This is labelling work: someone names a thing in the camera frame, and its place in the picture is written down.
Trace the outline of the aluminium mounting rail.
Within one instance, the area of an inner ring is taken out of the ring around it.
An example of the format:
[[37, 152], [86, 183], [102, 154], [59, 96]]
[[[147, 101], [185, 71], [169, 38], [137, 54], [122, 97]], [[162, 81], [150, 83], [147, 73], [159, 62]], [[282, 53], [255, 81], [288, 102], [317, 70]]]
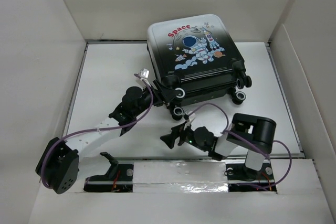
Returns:
[[134, 162], [133, 186], [136, 185], [209, 185], [226, 183], [227, 163], [215, 161], [140, 161]]

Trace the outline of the black white space suitcase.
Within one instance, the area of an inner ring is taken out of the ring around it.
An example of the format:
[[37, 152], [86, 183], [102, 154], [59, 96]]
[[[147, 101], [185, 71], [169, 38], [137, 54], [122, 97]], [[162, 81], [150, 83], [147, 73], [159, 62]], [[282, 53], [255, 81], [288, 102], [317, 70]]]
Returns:
[[225, 95], [236, 105], [246, 99], [242, 89], [251, 87], [251, 77], [218, 16], [205, 14], [152, 24], [146, 44], [158, 83], [178, 91], [166, 106], [174, 120], [182, 118], [187, 105]]

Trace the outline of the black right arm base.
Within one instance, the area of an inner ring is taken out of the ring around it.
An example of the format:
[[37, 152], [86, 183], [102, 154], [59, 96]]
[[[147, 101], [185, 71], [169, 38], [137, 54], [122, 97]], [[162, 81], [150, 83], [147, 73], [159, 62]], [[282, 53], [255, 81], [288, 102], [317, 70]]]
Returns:
[[227, 163], [224, 175], [227, 177], [228, 191], [230, 193], [277, 191], [274, 185], [274, 174], [269, 162], [263, 163], [260, 171], [247, 168], [244, 163]]

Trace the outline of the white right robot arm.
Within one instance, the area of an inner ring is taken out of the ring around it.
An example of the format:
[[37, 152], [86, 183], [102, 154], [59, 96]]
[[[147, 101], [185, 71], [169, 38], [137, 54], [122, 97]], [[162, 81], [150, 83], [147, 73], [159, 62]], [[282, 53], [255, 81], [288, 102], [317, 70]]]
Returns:
[[276, 131], [276, 122], [270, 118], [249, 114], [236, 113], [228, 128], [221, 136], [209, 131], [206, 127], [192, 129], [195, 114], [188, 115], [185, 122], [171, 128], [171, 132], [160, 137], [168, 148], [184, 143], [189, 144], [216, 161], [222, 161], [230, 156], [237, 147], [247, 150], [243, 174], [248, 178], [255, 178], [261, 173], [265, 159], [269, 159]]

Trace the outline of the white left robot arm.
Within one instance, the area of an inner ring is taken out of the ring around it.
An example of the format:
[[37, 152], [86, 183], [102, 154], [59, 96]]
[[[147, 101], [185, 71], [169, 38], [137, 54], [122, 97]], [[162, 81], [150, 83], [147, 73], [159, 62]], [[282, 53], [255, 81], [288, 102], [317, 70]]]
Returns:
[[182, 99], [181, 88], [168, 88], [154, 80], [145, 88], [129, 87], [121, 103], [97, 126], [50, 140], [36, 166], [42, 184], [57, 194], [66, 192], [80, 174], [81, 159], [102, 144], [121, 137], [142, 120], [153, 106], [163, 106]]

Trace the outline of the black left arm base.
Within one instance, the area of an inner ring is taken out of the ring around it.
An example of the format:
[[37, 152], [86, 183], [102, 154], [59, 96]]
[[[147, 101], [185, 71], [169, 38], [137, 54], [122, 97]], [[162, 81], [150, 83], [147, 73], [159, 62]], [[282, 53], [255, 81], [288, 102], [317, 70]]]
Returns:
[[102, 175], [87, 177], [83, 190], [88, 193], [133, 192], [134, 164], [119, 163], [107, 152], [101, 152], [100, 156], [109, 162], [109, 167]]

